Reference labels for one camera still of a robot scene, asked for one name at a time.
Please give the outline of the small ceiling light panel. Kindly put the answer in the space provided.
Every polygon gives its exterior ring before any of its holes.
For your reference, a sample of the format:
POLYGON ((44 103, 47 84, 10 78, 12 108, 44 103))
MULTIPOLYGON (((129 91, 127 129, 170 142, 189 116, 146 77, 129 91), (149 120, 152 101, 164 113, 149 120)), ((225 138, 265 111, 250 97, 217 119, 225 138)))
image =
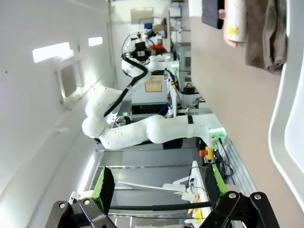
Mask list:
POLYGON ((88 39, 88 45, 90 47, 98 46, 98 45, 101 45, 102 43, 103 43, 102 37, 92 37, 92 38, 88 39))

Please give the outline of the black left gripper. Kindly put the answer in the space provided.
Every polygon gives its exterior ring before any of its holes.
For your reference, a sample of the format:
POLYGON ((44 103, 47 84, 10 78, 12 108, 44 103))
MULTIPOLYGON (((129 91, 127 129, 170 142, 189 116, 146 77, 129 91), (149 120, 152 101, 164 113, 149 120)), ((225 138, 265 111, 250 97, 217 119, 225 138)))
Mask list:
POLYGON ((151 51, 146 47, 145 42, 135 43, 135 50, 132 52, 132 58, 136 60, 147 60, 151 55, 151 51))

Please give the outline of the beige wooden desk board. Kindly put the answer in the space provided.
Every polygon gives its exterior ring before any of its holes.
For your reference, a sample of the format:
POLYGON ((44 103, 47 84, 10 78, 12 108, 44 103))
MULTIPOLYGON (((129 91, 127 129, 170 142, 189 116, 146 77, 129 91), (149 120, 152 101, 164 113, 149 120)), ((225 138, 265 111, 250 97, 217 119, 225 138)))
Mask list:
POLYGON ((162 38, 163 47, 167 52, 171 52, 171 26, 169 7, 165 7, 162 12, 162 20, 164 21, 164 34, 162 38))

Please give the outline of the pink lint roller black handle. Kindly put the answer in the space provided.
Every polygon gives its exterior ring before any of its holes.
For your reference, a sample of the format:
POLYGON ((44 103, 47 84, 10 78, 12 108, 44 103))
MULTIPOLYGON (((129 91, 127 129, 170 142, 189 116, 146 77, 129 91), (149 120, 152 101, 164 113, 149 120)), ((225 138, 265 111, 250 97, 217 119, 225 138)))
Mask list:
POLYGON ((202 22, 223 30, 226 44, 236 48, 245 42, 247 32, 247 9, 245 0, 202 0, 202 22), (230 37, 229 27, 238 27, 239 35, 230 37))

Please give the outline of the silver metal tray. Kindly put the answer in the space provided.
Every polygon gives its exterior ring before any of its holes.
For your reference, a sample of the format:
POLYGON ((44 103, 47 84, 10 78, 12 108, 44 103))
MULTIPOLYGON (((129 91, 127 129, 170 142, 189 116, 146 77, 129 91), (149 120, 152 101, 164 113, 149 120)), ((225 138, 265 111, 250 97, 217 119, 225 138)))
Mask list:
POLYGON ((272 160, 304 212, 304 60, 283 71, 268 134, 272 160))

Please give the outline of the brown cloth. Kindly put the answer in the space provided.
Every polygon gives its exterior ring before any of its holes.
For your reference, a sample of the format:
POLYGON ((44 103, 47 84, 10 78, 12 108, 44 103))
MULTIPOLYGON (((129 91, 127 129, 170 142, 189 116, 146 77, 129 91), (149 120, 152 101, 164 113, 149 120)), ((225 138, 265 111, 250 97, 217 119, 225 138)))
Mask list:
POLYGON ((286 0, 246 0, 246 65, 282 72, 287 55, 286 0))

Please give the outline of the cardboard box with label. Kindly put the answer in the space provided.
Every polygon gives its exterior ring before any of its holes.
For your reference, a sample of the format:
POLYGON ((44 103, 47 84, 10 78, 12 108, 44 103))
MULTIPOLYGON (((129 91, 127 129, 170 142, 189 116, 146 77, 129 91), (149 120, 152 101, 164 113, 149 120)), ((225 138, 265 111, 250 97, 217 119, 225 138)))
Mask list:
POLYGON ((161 93, 163 91, 163 76, 152 76, 145 83, 145 91, 147 93, 161 93))

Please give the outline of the aluminium profile frame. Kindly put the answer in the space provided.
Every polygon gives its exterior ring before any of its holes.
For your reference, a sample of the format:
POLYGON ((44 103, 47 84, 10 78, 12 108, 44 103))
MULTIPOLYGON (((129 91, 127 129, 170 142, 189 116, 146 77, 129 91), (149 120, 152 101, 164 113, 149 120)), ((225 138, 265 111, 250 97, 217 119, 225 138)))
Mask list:
POLYGON ((228 175, 225 183, 236 185, 241 193, 246 196, 256 192, 257 188, 238 150, 229 138, 224 142, 224 149, 222 156, 225 161, 226 174, 228 175))

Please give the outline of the large ceiling light panel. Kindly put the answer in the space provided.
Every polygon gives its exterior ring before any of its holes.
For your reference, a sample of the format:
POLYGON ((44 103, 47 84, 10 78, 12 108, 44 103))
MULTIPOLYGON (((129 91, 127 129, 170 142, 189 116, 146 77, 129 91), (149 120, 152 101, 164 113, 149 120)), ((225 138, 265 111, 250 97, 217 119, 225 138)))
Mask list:
POLYGON ((68 56, 70 51, 68 42, 40 47, 32 51, 33 61, 34 63, 38 63, 53 57, 65 57, 68 56))

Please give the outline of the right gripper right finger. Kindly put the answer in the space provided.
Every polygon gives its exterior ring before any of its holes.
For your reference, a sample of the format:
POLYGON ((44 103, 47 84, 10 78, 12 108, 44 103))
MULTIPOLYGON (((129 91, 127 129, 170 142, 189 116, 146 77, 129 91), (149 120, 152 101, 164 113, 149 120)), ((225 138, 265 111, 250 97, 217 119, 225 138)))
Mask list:
POLYGON ((206 166, 205 187, 212 210, 201 228, 233 228, 236 221, 244 228, 280 228, 265 193, 245 196, 239 190, 229 190, 214 164, 206 166))

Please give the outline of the yellow red emergency stop button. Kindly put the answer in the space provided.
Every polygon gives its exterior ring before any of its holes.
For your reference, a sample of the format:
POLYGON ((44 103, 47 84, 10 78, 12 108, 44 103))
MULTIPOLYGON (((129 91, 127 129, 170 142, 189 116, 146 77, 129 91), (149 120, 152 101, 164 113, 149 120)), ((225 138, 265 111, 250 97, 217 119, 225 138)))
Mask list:
POLYGON ((207 164, 214 161, 214 149, 208 146, 205 149, 199 150, 199 155, 202 158, 202 163, 207 164))

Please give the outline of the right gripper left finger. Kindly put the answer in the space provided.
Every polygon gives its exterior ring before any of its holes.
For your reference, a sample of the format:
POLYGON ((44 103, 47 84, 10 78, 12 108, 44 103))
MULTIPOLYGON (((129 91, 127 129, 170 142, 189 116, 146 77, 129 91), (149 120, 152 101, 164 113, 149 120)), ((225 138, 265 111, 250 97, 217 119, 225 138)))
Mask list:
POLYGON ((91 196, 54 203, 45 228, 115 228, 108 216, 114 187, 112 172, 104 167, 91 196))

